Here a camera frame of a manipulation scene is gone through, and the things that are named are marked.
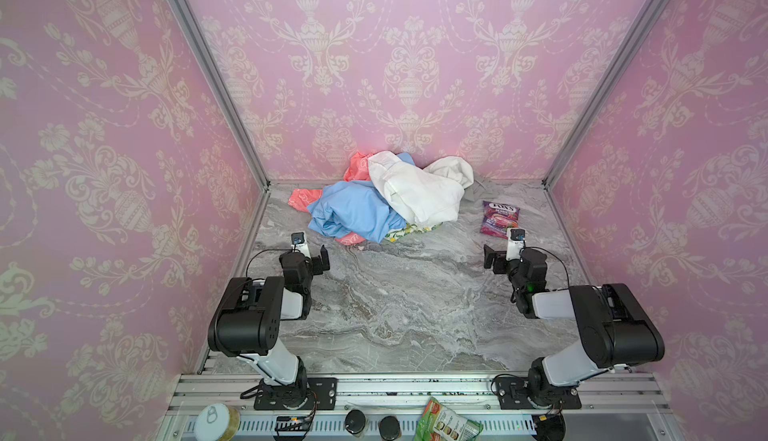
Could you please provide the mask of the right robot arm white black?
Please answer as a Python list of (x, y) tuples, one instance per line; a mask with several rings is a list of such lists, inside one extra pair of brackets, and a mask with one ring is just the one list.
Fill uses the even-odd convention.
[(535, 359), (526, 377), (500, 374), (490, 382), (503, 410), (581, 407), (578, 387), (616, 367), (661, 360), (665, 344), (659, 330), (630, 288), (622, 283), (547, 288), (545, 250), (525, 247), (514, 258), (484, 247), (484, 268), (505, 275), (511, 302), (527, 319), (570, 319), (578, 340), (561, 351)]

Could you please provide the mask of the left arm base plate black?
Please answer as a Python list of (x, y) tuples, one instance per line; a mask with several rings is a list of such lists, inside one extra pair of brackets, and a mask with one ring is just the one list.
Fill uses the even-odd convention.
[(256, 388), (256, 411), (319, 410), (331, 411), (336, 405), (338, 379), (311, 377), (288, 386), (271, 386), (261, 381)]

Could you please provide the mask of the pink patterned cloth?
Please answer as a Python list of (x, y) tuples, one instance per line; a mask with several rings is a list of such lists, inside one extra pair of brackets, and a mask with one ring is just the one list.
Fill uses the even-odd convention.
[[(368, 158), (370, 154), (355, 153), (349, 162), (349, 167), (343, 175), (345, 182), (349, 181), (370, 181)], [(288, 198), (288, 205), (297, 211), (308, 213), (308, 207), (322, 196), (321, 189), (295, 189)], [(350, 233), (337, 240), (338, 243), (345, 246), (353, 246), (363, 243), (365, 239), (357, 233)]]

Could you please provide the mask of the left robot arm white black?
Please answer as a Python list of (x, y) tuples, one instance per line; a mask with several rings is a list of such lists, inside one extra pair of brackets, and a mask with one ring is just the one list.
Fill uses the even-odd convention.
[(302, 359), (280, 339), (282, 322), (305, 320), (312, 308), (312, 281), (330, 269), (327, 249), (310, 257), (293, 248), (280, 254), (282, 274), (232, 278), (212, 316), (212, 352), (248, 363), (261, 380), (240, 394), (257, 411), (335, 408), (338, 380), (311, 377)]

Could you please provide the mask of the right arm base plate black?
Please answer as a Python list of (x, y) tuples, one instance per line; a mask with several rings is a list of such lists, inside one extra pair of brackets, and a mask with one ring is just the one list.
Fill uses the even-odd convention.
[(519, 376), (503, 373), (490, 382), (502, 410), (579, 410), (582, 402), (576, 387), (554, 387), (545, 381), (539, 386)]

